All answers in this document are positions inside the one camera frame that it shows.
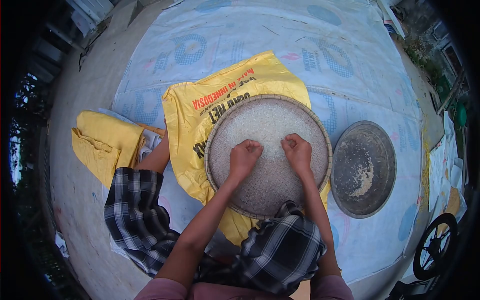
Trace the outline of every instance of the fingers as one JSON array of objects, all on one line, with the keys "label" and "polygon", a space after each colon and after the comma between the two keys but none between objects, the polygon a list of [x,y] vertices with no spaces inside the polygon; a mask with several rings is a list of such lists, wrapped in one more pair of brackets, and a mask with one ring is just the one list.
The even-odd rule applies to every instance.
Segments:
[{"label": "fingers", "polygon": [[280,143],[282,144],[283,151],[285,154],[288,154],[293,151],[292,147],[288,144],[286,140],[281,140]]},{"label": "fingers", "polygon": [[295,143],[300,143],[300,142],[303,142],[305,141],[304,139],[302,139],[298,134],[296,133],[292,133],[292,134],[289,134],[285,137],[285,139],[287,141],[294,141]]},{"label": "fingers", "polygon": [[258,159],[260,156],[262,156],[263,151],[264,151],[264,147],[260,146],[260,147],[254,148],[252,150],[252,154],[255,156],[256,159]]},{"label": "fingers", "polygon": [[245,141],[241,142],[240,144],[238,144],[237,146],[242,146],[242,147],[245,147],[245,148],[251,148],[251,147],[261,147],[262,145],[260,145],[260,143],[257,142],[257,141],[245,140]]}]

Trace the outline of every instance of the plaid sarong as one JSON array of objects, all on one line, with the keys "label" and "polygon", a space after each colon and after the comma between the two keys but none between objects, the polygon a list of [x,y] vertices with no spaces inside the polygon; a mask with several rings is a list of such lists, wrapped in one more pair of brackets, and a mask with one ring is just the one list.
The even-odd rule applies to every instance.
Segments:
[{"label": "plaid sarong", "polygon": [[[145,273],[154,277],[180,236],[157,204],[163,175],[150,170],[115,171],[104,218],[120,247]],[[286,202],[274,218],[252,228],[231,265],[204,254],[193,282],[209,282],[290,295],[300,281],[312,278],[326,252],[318,227]]]}]

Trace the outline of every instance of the hand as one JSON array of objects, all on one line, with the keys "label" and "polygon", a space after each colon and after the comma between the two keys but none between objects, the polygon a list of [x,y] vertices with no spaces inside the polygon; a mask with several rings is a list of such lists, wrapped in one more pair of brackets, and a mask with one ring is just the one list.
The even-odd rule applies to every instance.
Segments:
[{"label": "hand", "polygon": [[310,168],[312,159],[312,146],[309,142],[302,139],[298,134],[292,133],[280,142],[282,144],[285,156],[292,169],[297,173],[300,179],[305,176],[313,176]]},{"label": "hand", "polygon": [[264,148],[259,142],[245,140],[230,152],[230,173],[228,177],[240,184],[253,170]]}]

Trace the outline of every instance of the printed plastic sheet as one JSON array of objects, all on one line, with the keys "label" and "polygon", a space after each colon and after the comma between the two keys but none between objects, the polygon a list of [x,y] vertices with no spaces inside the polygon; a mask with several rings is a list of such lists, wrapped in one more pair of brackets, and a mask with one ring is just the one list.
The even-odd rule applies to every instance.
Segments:
[{"label": "printed plastic sheet", "polygon": [[[112,110],[164,128],[161,97],[171,84],[195,82],[273,50],[305,83],[333,146],[354,122],[378,123],[392,139],[397,159],[396,184],[386,205],[369,218],[353,219],[328,196],[343,278],[357,281],[402,255],[420,193],[420,106],[378,11],[367,0],[186,0],[161,13],[147,30],[126,66]],[[164,175],[159,204],[172,210],[178,229],[185,228],[201,204],[178,185],[171,167]]]}]

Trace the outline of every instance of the concrete ground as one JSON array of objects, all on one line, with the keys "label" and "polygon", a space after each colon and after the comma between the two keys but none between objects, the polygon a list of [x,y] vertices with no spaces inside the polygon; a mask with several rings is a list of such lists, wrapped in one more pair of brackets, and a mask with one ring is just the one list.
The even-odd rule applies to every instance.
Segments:
[{"label": "concrete ground", "polygon": [[[50,182],[55,219],[70,252],[70,262],[86,292],[97,299],[133,299],[149,281],[133,262],[110,249],[107,227],[103,219],[102,185],[77,159],[72,151],[71,128],[83,109],[111,108],[126,65],[135,47],[156,17],[172,1],[161,1],[145,7],[125,31],[103,33],[78,71],[80,53],[73,50],[67,57],[54,91],[51,113]],[[423,75],[399,49],[407,73],[412,79],[420,106],[427,114],[426,135],[429,145],[438,142],[443,133],[433,111],[431,87]],[[407,247],[406,257],[350,286],[356,299],[384,299],[410,264],[415,247],[428,225],[429,215],[422,199],[420,215]],[[304,285],[295,299],[308,299]]]}]

